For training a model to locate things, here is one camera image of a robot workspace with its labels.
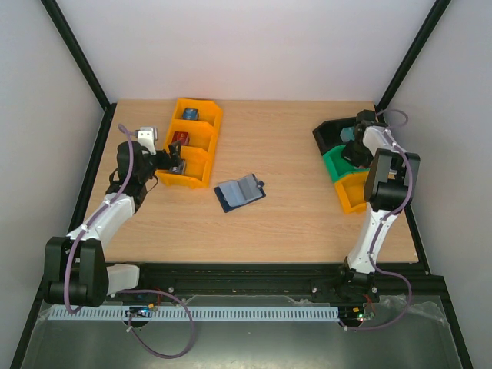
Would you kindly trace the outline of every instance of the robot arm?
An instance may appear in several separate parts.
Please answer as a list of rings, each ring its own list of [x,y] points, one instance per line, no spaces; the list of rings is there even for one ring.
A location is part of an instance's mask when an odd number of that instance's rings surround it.
[[[373,156],[364,186],[367,212],[361,235],[347,261],[350,269],[370,274],[374,273],[371,259],[376,262],[386,234],[398,216],[391,212],[397,209],[407,196],[409,177],[400,152],[393,146],[397,144],[389,129],[380,126],[366,127],[362,143]],[[417,154],[405,150],[403,152],[411,165],[414,188],[420,158]]]
[[[409,191],[415,187],[420,157],[402,149],[387,126],[375,121],[371,111],[357,115],[354,140],[347,143],[342,157],[355,167],[370,170],[364,186],[367,213],[361,235],[341,266],[340,278],[333,288],[343,301],[358,301],[364,294],[376,298],[371,291],[377,256],[403,210],[402,204],[411,202]]]
[[[102,204],[91,214],[90,227],[84,224],[67,234],[53,237],[46,244],[45,273],[42,282],[44,299],[51,304],[64,303],[65,270],[72,245],[78,241],[75,263],[71,266],[68,295],[71,304],[97,307],[105,297],[138,284],[139,268],[130,264],[106,267],[104,249],[118,229],[140,208],[147,194],[145,184],[157,169],[169,169],[181,163],[181,143],[169,145],[169,154],[155,150],[157,128],[142,127],[137,141],[131,141],[133,165],[127,178],[130,148],[127,142],[118,146],[118,168],[110,176],[110,185]]]

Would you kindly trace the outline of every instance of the orange bin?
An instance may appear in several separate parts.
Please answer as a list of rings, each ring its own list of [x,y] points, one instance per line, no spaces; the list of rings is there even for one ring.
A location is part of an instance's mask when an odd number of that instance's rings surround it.
[[[354,212],[361,213],[366,210],[364,186],[368,175],[368,171],[351,173],[334,183],[335,190],[340,198],[341,207],[346,214]]]
[[[186,108],[198,109],[197,121],[181,119]],[[222,109],[215,102],[179,98],[166,134],[164,149],[168,150],[176,131],[187,132],[190,142],[181,147],[181,157],[186,160],[186,169],[184,175],[156,171],[159,180],[167,186],[208,187],[221,123]]]

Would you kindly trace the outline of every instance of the wooden tabletop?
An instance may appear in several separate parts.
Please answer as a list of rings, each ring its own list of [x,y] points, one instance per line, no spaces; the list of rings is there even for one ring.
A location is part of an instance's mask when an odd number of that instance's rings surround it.
[[[224,110],[210,187],[158,184],[105,250],[106,261],[190,263],[342,262],[355,245],[364,214],[344,214],[312,130],[328,119],[355,116],[370,102],[217,101]],[[175,101],[118,103],[87,215],[101,204],[116,168],[118,130],[156,126],[162,148]],[[266,198],[225,214],[219,182],[255,173]],[[417,261],[404,214],[379,261]]]

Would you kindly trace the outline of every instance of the purple cable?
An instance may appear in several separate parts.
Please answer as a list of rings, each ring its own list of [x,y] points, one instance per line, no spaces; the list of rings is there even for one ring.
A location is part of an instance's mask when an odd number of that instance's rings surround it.
[[[194,325],[194,320],[193,320],[193,317],[191,316],[190,309],[188,309],[186,304],[183,301],[181,301],[179,298],[173,296],[172,294],[168,294],[167,292],[157,291],[157,290],[123,290],[123,291],[119,291],[118,293],[119,294],[160,294],[162,296],[165,296],[167,298],[172,299],[173,301],[177,302],[178,304],[180,304],[184,308],[184,311],[186,312],[186,315],[188,316],[188,318],[190,320],[191,335],[190,335],[190,340],[188,341],[188,344],[183,349],[183,351],[180,352],[179,354],[175,354],[175,355],[161,354],[157,351],[152,350],[149,346],[147,346],[147,344],[144,343],[144,341],[137,335],[137,332],[135,332],[135,329],[133,329],[133,327],[131,326],[131,319],[133,318],[133,314],[130,315],[130,317],[128,318],[128,331],[133,333],[133,336],[137,339],[137,341],[140,343],[140,345],[149,354],[152,354],[152,355],[159,357],[161,359],[177,359],[178,357],[182,357],[185,354],[187,354],[193,348],[194,342],[197,339],[196,327]]]
[[[405,117],[405,121],[403,123],[400,123],[399,125],[390,125],[389,128],[400,128],[400,127],[403,127],[404,125],[406,125],[408,123],[408,114],[405,113],[403,110],[400,110],[400,109],[384,109],[384,110],[381,110],[379,113],[377,113],[376,116],[379,117],[381,114],[384,114],[388,111],[400,113],[401,115],[403,115]]]
[[[129,156],[130,156],[130,162],[128,164],[128,173],[126,174],[126,178],[123,181],[123,184],[121,185],[119,191],[116,193],[116,195],[109,201],[110,204],[114,204],[116,200],[120,197],[121,193],[125,190],[128,182],[130,181],[131,177],[131,171],[133,169],[133,144],[131,143],[131,133],[126,129],[124,125],[118,125],[118,129],[125,133],[126,138],[128,140],[128,151],[129,151]],[[65,307],[67,308],[68,313],[70,314],[76,314],[77,312],[82,309],[82,306],[77,307],[76,309],[72,309],[70,306],[70,294],[69,294],[69,288],[70,288],[70,274],[71,274],[71,265],[74,262],[75,258],[75,252],[77,251],[77,246],[80,243],[80,240],[82,237],[84,237],[84,234],[88,231],[88,229],[92,226],[92,224],[95,222],[95,220],[101,215],[107,208],[109,208],[108,204],[102,205],[87,221],[87,224],[85,225],[86,229],[82,229],[80,233],[77,235],[75,238],[74,244],[71,246],[70,253],[68,254],[68,260],[67,260],[67,268],[65,269],[65,280],[63,283],[63,302],[65,304]]]
[[[380,269],[376,265],[376,262],[371,257],[372,251],[374,250],[374,247],[376,246],[376,240],[379,237],[381,230],[383,229],[384,221],[386,221],[391,215],[398,214],[403,209],[405,209],[405,206],[407,206],[408,203],[410,202],[410,198],[411,198],[412,191],[414,188],[414,175],[413,175],[411,167],[410,167],[410,162],[408,161],[408,158],[405,155],[403,149],[395,141],[393,141],[393,139],[391,138],[391,136],[387,132],[384,131],[383,135],[387,140],[393,142],[393,148],[395,148],[398,151],[398,154],[400,154],[404,160],[405,167],[407,168],[407,173],[408,173],[408,191],[407,191],[407,195],[405,196],[405,199],[403,200],[401,205],[398,208],[394,209],[393,211],[390,211],[389,213],[387,213],[385,216],[382,217],[382,219],[381,219],[382,222],[377,227],[376,233],[374,234],[374,237],[373,237],[372,242],[371,242],[371,247],[369,248],[369,261],[371,262],[371,265],[373,266],[373,268],[376,271],[378,271],[379,273],[384,274],[384,275],[389,275],[391,277],[400,278],[403,282],[405,282],[405,284],[407,285],[407,288],[408,288],[408,298],[407,298],[407,303],[405,304],[405,307],[402,310],[402,312],[399,313],[399,315],[395,319],[393,319],[392,321],[388,321],[387,323],[384,323],[382,325],[378,325],[376,327],[362,327],[362,328],[347,327],[342,321],[340,321],[341,326],[344,329],[349,330],[349,331],[377,331],[379,329],[389,327],[389,326],[395,324],[397,321],[399,321],[407,313],[408,309],[410,308],[411,302],[412,302],[412,286],[411,286],[410,282],[408,281],[408,279],[406,279],[405,276],[398,274],[398,273],[394,273],[392,271],[383,271],[382,269]]]

